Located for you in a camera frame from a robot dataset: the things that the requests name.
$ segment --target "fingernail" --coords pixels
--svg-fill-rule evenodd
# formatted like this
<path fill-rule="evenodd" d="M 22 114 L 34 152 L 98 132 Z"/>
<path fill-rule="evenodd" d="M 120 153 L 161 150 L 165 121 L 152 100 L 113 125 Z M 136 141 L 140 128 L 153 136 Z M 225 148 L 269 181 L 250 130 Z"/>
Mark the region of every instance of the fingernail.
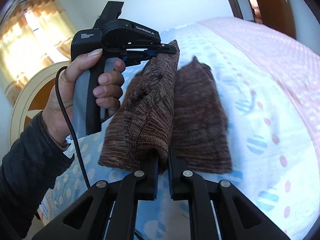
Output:
<path fill-rule="evenodd" d="M 95 96 L 101 96 L 104 93 L 104 88 L 103 87 L 96 87 L 95 89 L 93 89 L 93 94 Z"/>
<path fill-rule="evenodd" d="M 111 81 L 110 74 L 101 74 L 98 78 L 100 85 L 105 85 L 106 83 Z"/>
<path fill-rule="evenodd" d="M 104 98 L 97 98 L 96 99 L 96 103 L 97 104 L 102 104 L 104 102 L 104 100 L 105 100 Z"/>
<path fill-rule="evenodd" d="M 96 55 L 98 55 L 101 51 L 102 51 L 102 49 L 96 49 L 96 50 L 94 50 L 94 51 L 91 51 L 90 53 L 88 53 L 88 57 L 96 56 Z"/>
<path fill-rule="evenodd" d="M 116 66 L 117 66 L 117 67 L 121 67 L 121 66 L 122 66 L 121 61 L 122 61 L 122 60 L 120 60 L 120 59 L 116 59 Z"/>

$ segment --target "hand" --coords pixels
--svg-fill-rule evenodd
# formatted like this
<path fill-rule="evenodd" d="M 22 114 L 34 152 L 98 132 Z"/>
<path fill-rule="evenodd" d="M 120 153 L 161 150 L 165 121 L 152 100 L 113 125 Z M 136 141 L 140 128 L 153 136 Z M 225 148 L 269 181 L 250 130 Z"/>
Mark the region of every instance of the hand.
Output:
<path fill-rule="evenodd" d="M 72 120 L 72 104 L 76 79 L 84 70 L 93 67 L 101 55 L 102 49 L 79 55 L 60 75 L 60 95 L 70 120 Z M 114 70 L 101 74 L 98 78 L 100 86 L 93 90 L 93 94 L 97 97 L 97 105 L 108 109 L 108 118 L 120 107 L 119 98 L 122 96 L 121 86 L 124 83 L 121 73 L 124 70 L 124 62 L 120 59 L 115 60 Z M 70 131 L 61 112 L 55 87 L 51 90 L 48 103 L 42 112 L 42 118 L 49 134 L 62 145 L 70 134 Z"/>

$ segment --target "bedsheet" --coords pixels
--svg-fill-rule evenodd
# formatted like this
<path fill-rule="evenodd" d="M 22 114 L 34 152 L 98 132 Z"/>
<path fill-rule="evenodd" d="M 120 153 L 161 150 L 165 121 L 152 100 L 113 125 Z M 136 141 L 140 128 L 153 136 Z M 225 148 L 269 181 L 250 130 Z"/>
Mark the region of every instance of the bedsheet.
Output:
<path fill-rule="evenodd" d="M 302 239 L 319 215 L 319 57 L 284 34 L 236 18 L 209 19 L 160 36 L 164 43 L 178 41 L 178 68 L 193 55 L 211 67 L 228 116 L 233 172 L 200 174 L 231 181 L 291 239 Z M 123 90 L 144 65 L 125 70 Z M 97 164 L 109 121 L 102 132 L 79 139 L 91 184 L 128 174 Z M 65 154 L 74 153 L 72 143 Z M 44 220 L 85 190 L 76 159 L 46 193 L 40 205 Z M 170 199 L 165 173 L 157 200 L 139 202 L 136 229 L 145 240 L 190 239 L 188 216 L 187 201 Z"/>

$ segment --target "black jacket sleeve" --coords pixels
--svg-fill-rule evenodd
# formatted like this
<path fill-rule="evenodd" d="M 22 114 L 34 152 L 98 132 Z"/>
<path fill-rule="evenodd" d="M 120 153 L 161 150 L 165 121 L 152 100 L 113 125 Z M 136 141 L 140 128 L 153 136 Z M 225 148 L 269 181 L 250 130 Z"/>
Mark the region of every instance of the black jacket sleeve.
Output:
<path fill-rule="evenodd" d="M 0 216 L 7 218 L 6 223 L 9 222 L 21 238 L 27 235 L 47 190 L 53 189 L 56 177 L 69 168 L 74 159 L 65 156 L 49 136 L 41 114 L 26 126 L 0 167 Z M 3 228 L 5 222 L 1 219 L 0 223 Z"/>

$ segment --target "screw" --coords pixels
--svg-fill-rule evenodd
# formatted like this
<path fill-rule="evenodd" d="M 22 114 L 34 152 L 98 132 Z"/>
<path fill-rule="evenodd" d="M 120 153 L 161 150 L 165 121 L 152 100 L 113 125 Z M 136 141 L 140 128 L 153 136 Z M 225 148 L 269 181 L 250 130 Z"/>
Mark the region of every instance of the screw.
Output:
<path fill-rule="evenodd" d="M 182 174 L 185 177 L 191 177 L 193 175 L 192 171 L 184 171 Z"/>
<path fill-rule="evenodd" d="M 104 181 L 104 180 L 99 180 L 97 183 L 96 183 L 96 186 L 99 187 L 99 188 L 103 188 L 107 185 L 107 183 Z"/>
<path fill-rule="evenodd" d="M 136 171 L 136 172 L 134 173 L 134 175 L 135 175 L 136 177 L 142 177 L 142 176 L 144 175 L 144 172 L 143 172 L 143 171 Z"/>
<path fill-rule="evenodd" d="M 222 181 L 220 182 L 220 184 L 221 184 L 221 186 L 223 186 L 223 187 L 230 187 L 230 185 L 231 185 L 228 180 L 222 180 Z"/>

